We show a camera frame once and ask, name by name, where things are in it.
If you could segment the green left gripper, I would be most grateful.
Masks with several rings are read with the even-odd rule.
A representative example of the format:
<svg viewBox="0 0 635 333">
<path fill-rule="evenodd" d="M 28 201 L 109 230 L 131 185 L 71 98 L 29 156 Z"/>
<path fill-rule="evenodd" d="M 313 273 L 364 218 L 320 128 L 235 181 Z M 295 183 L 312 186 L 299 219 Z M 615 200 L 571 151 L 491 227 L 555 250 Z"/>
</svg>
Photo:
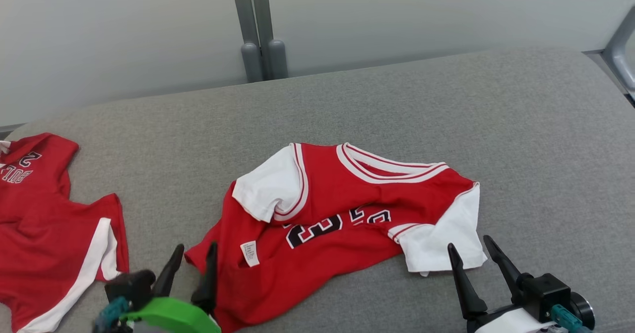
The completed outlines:
<svg viewBox="0 0 635 333">
<path fill-rule="evenodd" d="M 170 298 L 173 279 L 181 267 L 185 247 L 178 244 L 173 250 L 152 287 L 153 297 L 141 310 L 121 315 L 125 322 L 145 322 L 170 333 L 222 333 L 211 317 L 215 316 L 218 288 L 218 245 L 212 242 L 205 257 L 205 270 L 191 303 Z"/>
</svg>

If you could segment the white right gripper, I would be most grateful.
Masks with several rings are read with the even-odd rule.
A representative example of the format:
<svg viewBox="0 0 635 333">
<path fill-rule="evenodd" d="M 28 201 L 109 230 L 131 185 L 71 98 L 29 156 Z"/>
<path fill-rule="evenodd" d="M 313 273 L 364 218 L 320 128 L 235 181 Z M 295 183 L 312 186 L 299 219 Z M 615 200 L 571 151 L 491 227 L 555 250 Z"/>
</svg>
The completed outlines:
<svg viewBox="0 0 635 333">
<path fill-rule="evenodd" d="M 467 321 L 467 333 L 547 333 L 556 322 L 540 321 L 537 313 L 527 311 L 527 308 L 532 310 L 533 306 L 525 304 L 524 282 L 534 276 L 528 272 L 521 273 L 491 236 L 486 234 L 483 240 L 490 258 L 501 270 L 514 305 L 487 311 L 488 306 L 476 293 L 463 269 L 463 260 L 458 250 L 453 243 L 449 243 L 447 253 L 462 316 Z"/>
</svg>

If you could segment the red shorts with white stripe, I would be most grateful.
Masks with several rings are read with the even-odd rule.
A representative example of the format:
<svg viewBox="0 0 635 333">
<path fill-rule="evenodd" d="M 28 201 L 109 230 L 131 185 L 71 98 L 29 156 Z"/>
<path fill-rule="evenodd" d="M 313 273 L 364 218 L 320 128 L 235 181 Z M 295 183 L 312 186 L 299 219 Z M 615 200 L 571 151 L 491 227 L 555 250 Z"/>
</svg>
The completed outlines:
<svg viewBox="0 0 635 333">
<path fill-rule="evenodd" d="M 50 333 L 95 281 L 129 271 L 115 193 L 70 199 L 79 145 L 52 133 L 0 140 L 0 303 L 13 333 Z"/>
</svg>

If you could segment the red white basketball jersey shirt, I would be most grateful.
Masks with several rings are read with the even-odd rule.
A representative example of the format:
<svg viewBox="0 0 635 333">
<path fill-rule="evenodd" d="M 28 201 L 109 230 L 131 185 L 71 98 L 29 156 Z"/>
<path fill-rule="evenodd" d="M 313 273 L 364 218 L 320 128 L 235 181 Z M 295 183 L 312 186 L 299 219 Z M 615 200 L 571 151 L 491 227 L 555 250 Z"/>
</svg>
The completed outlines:
<svg viewBox="0 0 635 333">
<path fill-rule="evenodd" d="M 222 333 L 275 319 L 329 279 L 403 254 L 409 272 L 481 267 L 479 183 L 446 163 L 403 163 L 349 143 L 291 143 L 231 183 L 221 216 L 185 259 L 217 245 Z"/>
</svg>

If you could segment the grey partition post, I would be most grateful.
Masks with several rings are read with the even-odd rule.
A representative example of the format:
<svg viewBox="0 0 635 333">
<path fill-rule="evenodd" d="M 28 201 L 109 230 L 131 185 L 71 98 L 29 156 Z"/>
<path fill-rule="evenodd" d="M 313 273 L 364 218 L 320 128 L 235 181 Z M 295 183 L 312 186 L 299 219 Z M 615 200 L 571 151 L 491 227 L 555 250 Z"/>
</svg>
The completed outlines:
<svg viewBox="0 0 635 333">
<path fill-rule="evenodd" d="M 243 38 L 241 55 L 247 82 L 259 82 L 264 80 L 264 75 L 253 0 L 235 0 L 235 4 Z"/>
<path fill-rule="evenodd" d="M 273 32 L 270 0 L 253 0 L 254 17 L 261 51 L 264 80 L 286 79 L 288 66 L 286 47 Z"/>
</svg>

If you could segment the grey metal partition foot bracket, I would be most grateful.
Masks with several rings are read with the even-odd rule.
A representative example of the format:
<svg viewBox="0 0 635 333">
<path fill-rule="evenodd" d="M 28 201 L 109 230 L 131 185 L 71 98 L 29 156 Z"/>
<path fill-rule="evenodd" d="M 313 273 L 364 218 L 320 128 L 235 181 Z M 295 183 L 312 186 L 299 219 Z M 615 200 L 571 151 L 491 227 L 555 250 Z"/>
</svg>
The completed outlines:
<svg viewBox="0 0 635 333">
<path fill-rule="evenodd" d="M 615 30 L 605 48 L 583 51 L 635 108 L 635 4 Z"/>
</svg>

